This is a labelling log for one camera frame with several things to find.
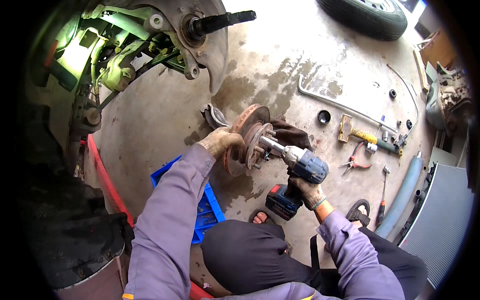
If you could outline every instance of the purple sleeve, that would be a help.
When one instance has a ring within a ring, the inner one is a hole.
[[[135,224],[124,299],[188,299],[197,205],[215,161],[194,144],[162,176]]]
[[[317,231],[341,276],[338,288],[345,299],[405,299],[395,274],[378,263],[368,237],[339,212],[329,214]]]

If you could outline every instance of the sandal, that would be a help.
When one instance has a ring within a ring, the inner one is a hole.
[[[365,210],[367,211],[367,215],[364,215],[361,213],[358,208],[363,205],[365,206]],[[370,218],[368,217],[370,215],[370,204],[368,203],[367,200],[365,199],[360,199],[355,204],[352,206],[348,214],[345,216],[348,221],[353,222],[353,221],[360,221],[364,227],[367,227],[367,225],[370,223]]]
[[[250,217],[248,218],[248,222],[253,223],[253,219],[257,216],[258,213],[264,213],[267,216],[267,219],[262,224],[270,224],[270,225],[276,224],[275,221],[262,209],[255,209],[253,213],[250,215]]]

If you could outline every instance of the dirty glove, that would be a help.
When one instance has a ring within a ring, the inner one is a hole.
[[[320,184],[308,183],[300,177],[289,178],[288,183],[296,186],[300,190],[303,196],[303,203],[305,207],[310,210],[315,210],[315,208],[327,199]]]
[[[238,133],[230,133],[230,128],[230,126],[217,128],[197,144],[207,149],[215,159],[219,158],[230,146],[245,145],[242,136]]]

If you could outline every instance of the blue power tool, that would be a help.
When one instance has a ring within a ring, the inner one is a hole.
[[[283,161],[288,166],[287,174],[290,177],[301,177],[313,184],[322,183],[328,174],[328,165],[308,149],[296,146],[282,146],[266,137],[260,142],[268,148],[281,153]],[[265,206],[288,221],[297,213],[303,199],[297,187],[288,184],[275,185],[267,195]]]

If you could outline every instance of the spare tire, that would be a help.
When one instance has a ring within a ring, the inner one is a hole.
[[[407,17],[394,0],[317,0],[340,23],[381,41],[398,40]]]

